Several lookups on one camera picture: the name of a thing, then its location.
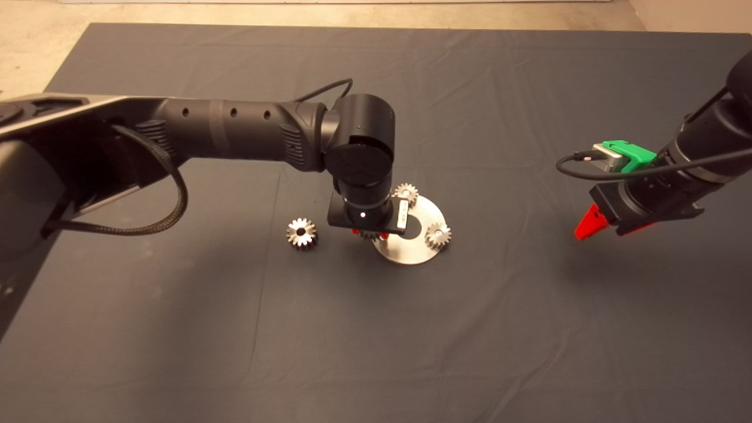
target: green bracket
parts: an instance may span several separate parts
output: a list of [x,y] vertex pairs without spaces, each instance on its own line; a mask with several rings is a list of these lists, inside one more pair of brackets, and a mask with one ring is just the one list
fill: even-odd
[[636,144],[631,144],[622,139],[603,141],[603,147],[629,159],[629,163],[621,169],[621,173],[642,169],[645,165],[652,162],[657,155],[653,151],[642,148]]

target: black cable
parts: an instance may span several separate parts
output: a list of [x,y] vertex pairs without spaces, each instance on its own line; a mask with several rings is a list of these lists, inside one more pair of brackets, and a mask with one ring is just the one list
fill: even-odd
[[125,128],[124,126],[119,125],[113,125],[112,129],[114,129],[119,134],[125,136],[127,139],[136,142],[143,148],[146,148],[149,153],[151,153],[154,158],[159,162],[160,165],[167,171],[167,173],[172,176],[172,178],[175,180],[175,184],[177,185],[177,205],[172,210],[172,212],[165,216],[162,220],[147,225],[144,227],[134,227],[134,228],[116,228],[116,227],[106,227],[102,225],[97,224],[88,224],[84,222],[73,222],[73,221],[48,221],[45,225],[46,229],[50,230],[76,230],[79,232],[91,232],[91,233],[104,233],[108,235],[121,235],[121,236],[138,236],[138,235],[150,235],[152,233],[158,233],[162,232],[163,230],[167,230],[171,228],[173,225],[177,223],[177,221],[180,220],[180,218],[183,217],[183,213],[185,213],[186,208],[188,207],[188,189],[186,188],[186,183],[183,180],[183,176],[180,174],[180,172],[177,170],[177,168],[172,164],[172,160],[170,159],[170,155],[167,151],[165,151],[163,148],[158,146],[157,143],[152,141],[150,138],[146,137],[145,135],[142,135],[138,132],[132,131],[128,128]]
[[573,178],[587,179],[588,181],[621,181],[623,179],[644,178],[646,176],[663,175],[680,170],[731,162],[733,160],[739,160],[745,157],[752,157],[752,148],[734,151],[733,153],[718,154],[717,156],[706,157],[704,159],[692,160],[688,163],[660,166],[652,169],[638,170],[636,172],[607,173],[604,175],[596,175],[592,173],[577,172],[575,170],[566,169],[564,167],[564,163],[571,161],[581,162],[588,160],[601,160],[606,158],[606,155],[600,151],[578,151],[577,153],[559,159],[559,161],[556,162],[556,170],[563,173],[564,175],[572,176]]
[[325,92],[331,90],[332,88],[336,88],[336,87],[339,87],[340,85],[345,85],[345,84],[347,84],[347,87],[345,87],[345,89],[342,92],[342,94],[340,94],[340,98],[342,98],[342,97],[346,96],[347,93],[350,92],[350,88],[353,87],[353,79],[352,78],[343,79],[343,80],[337,81],[337,82],[332,82],[331,84],[326,85],[324,87],[321,87],[318,90],[310,92],[310,93],[308,93],[308,94],[306,94],[304,96],[300,96],[297,99],[294,99],[293,101],[294,102],[304,102],[306,100],[310,100],[310,99],[314,98],[315,96],[318,96],[319,94],[325,93]]

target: metal plate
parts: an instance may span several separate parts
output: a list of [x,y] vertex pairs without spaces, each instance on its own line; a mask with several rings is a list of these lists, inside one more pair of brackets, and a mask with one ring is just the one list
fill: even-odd
[[386,241],[373,241],[376,251],[387,259],[400,264],[421,264],[436,257],[438,251],[426,245],[426,231],[431,224],[446,223],[444,215],[430,199],[419,196],[415,205],[408,210],[408,215],[420,222],[420,235],[405,239],[392,235]]

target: black robotic arm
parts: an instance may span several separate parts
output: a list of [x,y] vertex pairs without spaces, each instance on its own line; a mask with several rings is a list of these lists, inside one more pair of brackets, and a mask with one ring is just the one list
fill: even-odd
[[[0,103],[0,339],[59,229],[143,235],[171,227],[187,205],[177,168],[192,158],[326,170],[330,225],[404,233],[406,208],[390,195],[393,109],[369,94],[343,94],[331,110],[305,101],[321,91],[292,102],[42,94]],[[167,175],[180,202],[156,224],[70,220]]]

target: floor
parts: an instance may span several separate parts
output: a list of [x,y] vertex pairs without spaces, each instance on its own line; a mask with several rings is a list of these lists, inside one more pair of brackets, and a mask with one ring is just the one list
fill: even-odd
[[[686,2],[698,4],[687,11]],[[716,0],[712,6],[705,0],[681,0],[681,4],[678,0],[612,0],[476,5],[63,5],[56,0],[0,0],[0,99],[43,91],[91,22],[752,32],[752,23],[742,19],[750,15],[738,13],[740,8],[751,9],[748,2]],[[736,18],[727,20],[726,15]]]

